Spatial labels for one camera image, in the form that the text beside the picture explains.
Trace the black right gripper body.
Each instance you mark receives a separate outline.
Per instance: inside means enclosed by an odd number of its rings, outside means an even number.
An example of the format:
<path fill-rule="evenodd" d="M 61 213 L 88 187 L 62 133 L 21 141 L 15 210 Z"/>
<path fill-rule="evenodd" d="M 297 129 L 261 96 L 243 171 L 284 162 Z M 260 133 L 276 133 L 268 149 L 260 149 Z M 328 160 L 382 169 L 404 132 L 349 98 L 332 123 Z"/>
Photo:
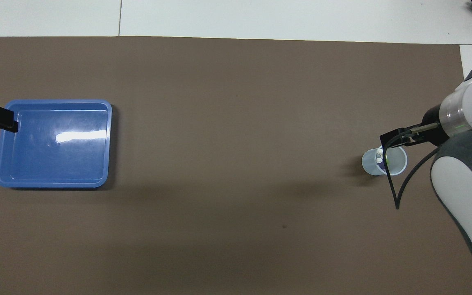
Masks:
<path fill-rule="evenodd" d="M 440 104 L 430 108 L 425 112 L 422 121 L 417 125 L 408 127 L 409 129 L 420 128 L 421 131 L 413 133 L 408 146 L 422 143 L 431 143 L 434 146 L 441 146 L 449 139 L 440 123 Z"/>

